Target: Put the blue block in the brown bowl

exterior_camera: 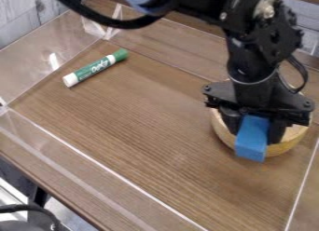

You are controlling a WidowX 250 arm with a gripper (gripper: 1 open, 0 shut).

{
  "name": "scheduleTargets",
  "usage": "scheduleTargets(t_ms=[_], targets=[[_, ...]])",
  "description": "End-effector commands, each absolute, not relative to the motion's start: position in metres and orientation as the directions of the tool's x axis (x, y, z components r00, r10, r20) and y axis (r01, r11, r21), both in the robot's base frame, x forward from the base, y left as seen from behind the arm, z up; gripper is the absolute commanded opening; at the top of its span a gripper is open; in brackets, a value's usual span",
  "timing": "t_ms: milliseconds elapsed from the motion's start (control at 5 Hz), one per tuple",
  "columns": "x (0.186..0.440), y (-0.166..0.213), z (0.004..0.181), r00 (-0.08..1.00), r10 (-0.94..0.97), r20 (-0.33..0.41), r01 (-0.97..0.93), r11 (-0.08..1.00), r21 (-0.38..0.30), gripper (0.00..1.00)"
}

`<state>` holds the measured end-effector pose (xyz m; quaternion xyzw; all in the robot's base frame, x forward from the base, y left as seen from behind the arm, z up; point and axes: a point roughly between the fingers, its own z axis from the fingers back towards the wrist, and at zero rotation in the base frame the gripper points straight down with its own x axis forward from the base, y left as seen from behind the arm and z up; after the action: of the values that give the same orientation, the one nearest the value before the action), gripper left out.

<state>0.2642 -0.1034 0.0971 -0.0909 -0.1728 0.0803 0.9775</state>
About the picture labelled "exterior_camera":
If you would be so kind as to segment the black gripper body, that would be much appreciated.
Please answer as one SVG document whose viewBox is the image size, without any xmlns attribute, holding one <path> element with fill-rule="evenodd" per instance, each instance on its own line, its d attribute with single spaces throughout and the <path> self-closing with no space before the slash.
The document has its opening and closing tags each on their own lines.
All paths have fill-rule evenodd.
<svg viewBox="0 0 319 231">
<path fill-rule="evenodd" d="M 203 86 L 205 106 L 219 111 L 219 107 L 238 109 L 242 118 L 258 116 L 284 119 L 286 126 L 309 124 L 313 101 L 301 94 L 302 87 L 292 87 L 281 75 L 272 75 L 253 83 L 233 79 Z"/>
</svg>

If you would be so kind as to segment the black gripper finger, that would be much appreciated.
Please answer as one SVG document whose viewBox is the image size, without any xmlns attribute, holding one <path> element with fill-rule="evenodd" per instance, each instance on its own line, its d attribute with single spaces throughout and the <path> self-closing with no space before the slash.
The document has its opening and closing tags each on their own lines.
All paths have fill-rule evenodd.
<svg viewBox="0 0 319 231">
<path fill-rule="evenodd" d="M 239 131 L 241 113 L 238 109 L 225 106 L 219 107 L 221 120 L 229 130 L 235 135 Z"/>
<path fill-rule="evenodd" d="M 286 121 L 284 119 L 272 118 L 268 130 L 268 144 L 277 144 L 281 141 L 286 129 Z"/>
</svg>

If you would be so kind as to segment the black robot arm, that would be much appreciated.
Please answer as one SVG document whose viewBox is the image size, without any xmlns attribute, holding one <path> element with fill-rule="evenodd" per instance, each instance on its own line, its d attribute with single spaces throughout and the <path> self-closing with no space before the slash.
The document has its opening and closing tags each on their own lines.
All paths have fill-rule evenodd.
<svg viewBox="0 0 319 231">
<path fill-rule="evenodd" d="M 292 87 L 280 74 L 288 62 L 302 79 L 308 71 L 293 56 L 302 31 L 296 15 L 281 0 L 126 0 L 151 19 L 170 11 L 218 26 L 227 49 L 227 79 L 203 87 L 206 106 L 221 115 L 229 132 L 238 136 L 251 116 L 266 122 L 266 143 L 281 141 L 286 128 L 309 124 L 313 101 L 301 86 Z"/>
</svg>

